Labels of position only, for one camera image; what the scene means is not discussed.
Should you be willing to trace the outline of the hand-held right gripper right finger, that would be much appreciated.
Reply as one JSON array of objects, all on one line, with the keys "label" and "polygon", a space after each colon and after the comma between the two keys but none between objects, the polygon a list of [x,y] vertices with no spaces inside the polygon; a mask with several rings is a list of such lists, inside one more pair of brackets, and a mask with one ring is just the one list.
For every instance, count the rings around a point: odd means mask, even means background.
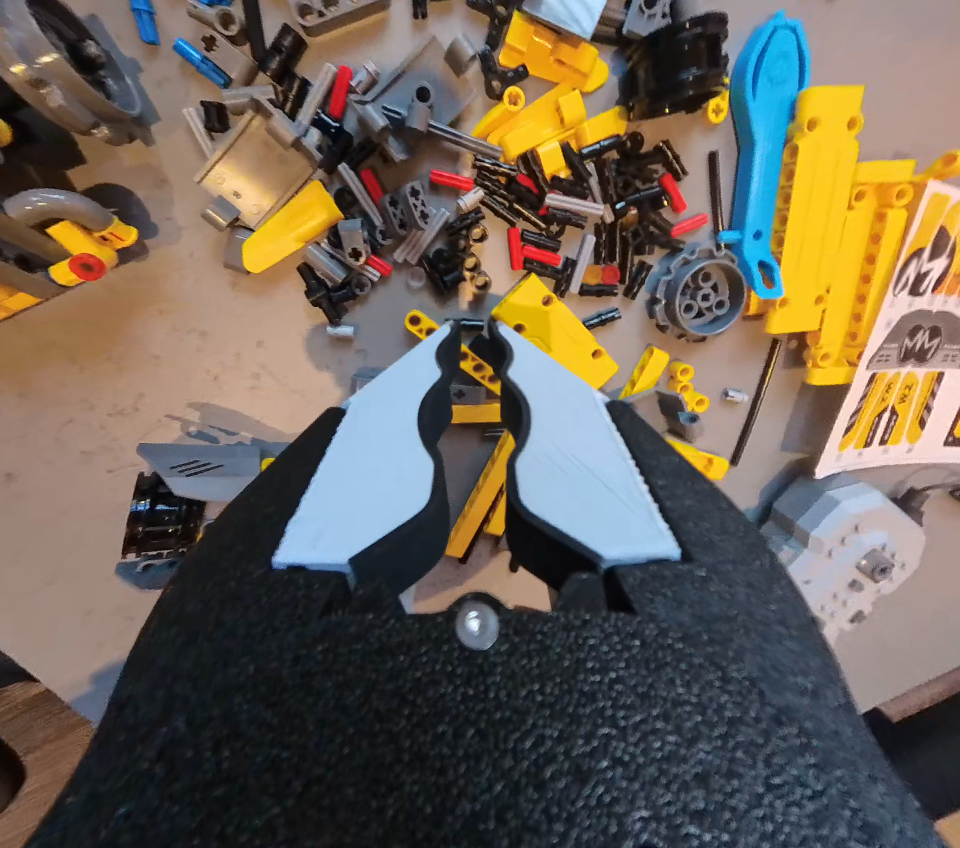
[{"label": "hand-held right gripper right finger", "polygon": [[677,562],[682,549],[610,410],[610,400],[497,321],[488,328],[515,442],[506,539],[525,568]]}]

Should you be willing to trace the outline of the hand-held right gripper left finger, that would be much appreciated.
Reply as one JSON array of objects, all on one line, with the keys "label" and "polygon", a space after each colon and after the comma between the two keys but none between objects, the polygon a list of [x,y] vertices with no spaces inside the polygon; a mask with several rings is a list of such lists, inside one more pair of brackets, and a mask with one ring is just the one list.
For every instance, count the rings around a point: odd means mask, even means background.
[{"label": "hand-held right gripper left finger", "polygon": [[427,574],[450,536],[442,435],[461,326],[446,321],[342,405],[271,556],[274,569]]}]

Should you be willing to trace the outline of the yellow grey wheel assembly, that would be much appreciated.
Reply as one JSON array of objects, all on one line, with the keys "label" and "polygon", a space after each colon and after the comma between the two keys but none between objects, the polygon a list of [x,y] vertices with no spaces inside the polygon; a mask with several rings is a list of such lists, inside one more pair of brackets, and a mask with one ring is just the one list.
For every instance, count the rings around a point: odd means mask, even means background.
[{"label": "yellow grey wheel assembly", "polygon": [[222,510],[290,440],[143,443],[115,576],[136,590],[161,590]]}]

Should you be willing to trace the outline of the grey wheel hub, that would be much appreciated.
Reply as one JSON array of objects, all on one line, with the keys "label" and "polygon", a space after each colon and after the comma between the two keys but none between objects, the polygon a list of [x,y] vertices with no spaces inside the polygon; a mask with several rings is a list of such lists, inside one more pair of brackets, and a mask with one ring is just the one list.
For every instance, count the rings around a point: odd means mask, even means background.
[{"label": "grey wheel hub", "polygon": [[749,289],[735,256],[712,243],[667,253],[645,285],[646,312],[658,331],[700,343],[741,316]]}]

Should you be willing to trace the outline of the grey battery box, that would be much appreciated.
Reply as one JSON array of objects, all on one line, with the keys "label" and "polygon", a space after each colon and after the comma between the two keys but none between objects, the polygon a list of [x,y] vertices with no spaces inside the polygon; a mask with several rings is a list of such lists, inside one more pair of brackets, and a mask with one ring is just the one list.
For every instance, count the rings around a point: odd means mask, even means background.
[{"label": "grey battery box", "polygon": [[830,646],[918,569],[924,507],[933,494],[958,498],[957,470],[927,474],[918,471],[893,495],[851,473],[802,476],[772,504],[760,532]]}]

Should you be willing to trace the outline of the yellow sticker sheet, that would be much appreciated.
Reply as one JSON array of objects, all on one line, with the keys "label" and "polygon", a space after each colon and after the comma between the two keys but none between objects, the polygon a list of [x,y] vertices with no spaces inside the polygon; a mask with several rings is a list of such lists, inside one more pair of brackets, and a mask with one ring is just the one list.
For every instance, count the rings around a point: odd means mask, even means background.
[{"label": "yellow sticker sheet", "polygon": [[815,478],[958,466],[958,265],[958,188],[928,182]]}]

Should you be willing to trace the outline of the blue brick separator tool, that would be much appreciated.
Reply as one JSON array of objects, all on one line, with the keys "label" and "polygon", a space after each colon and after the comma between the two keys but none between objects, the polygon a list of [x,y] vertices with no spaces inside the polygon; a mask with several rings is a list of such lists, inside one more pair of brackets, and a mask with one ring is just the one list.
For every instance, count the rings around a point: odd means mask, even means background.
[{"label": "blue brick separator tool", "polygon": [[809,85],[806,30],[783,12],[752,32],[729,79],[737,160],[729,224],[718,240],[762,300],[785,293],[771,238],[786,136],[796,101]]}]

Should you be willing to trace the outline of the wooden panel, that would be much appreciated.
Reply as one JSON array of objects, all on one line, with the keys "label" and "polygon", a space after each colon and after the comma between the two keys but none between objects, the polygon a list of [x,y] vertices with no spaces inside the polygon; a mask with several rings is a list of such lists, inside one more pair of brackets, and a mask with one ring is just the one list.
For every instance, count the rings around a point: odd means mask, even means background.
[{"label": "wooden panel", "polygon": [[91,722],[35,680],[1,688],[1,845],[24,846],[66,788]]}]

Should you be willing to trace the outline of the black wheel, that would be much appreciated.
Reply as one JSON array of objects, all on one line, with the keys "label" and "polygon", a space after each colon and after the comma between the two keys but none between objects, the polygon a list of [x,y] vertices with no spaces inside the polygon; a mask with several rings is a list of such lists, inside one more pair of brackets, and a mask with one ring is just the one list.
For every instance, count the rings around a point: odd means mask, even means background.
[{"label": "black wheel", "polygon": [[729,16],[673,22],[623,50],[618,102],[631,121],[702,110],[729,89]]}]

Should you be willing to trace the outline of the yellow toy brick car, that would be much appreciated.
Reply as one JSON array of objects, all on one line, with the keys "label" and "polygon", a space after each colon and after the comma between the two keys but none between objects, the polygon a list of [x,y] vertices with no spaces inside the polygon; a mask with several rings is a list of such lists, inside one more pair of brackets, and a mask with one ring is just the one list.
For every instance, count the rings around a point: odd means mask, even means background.
[{"label": "yellow toy brick car", "polygon": [[104,278],[143,249],[121,185],[81,191],[82,138],[150,142],[138,81],[106,31],[61,0],[1,0],[1,319]]}]

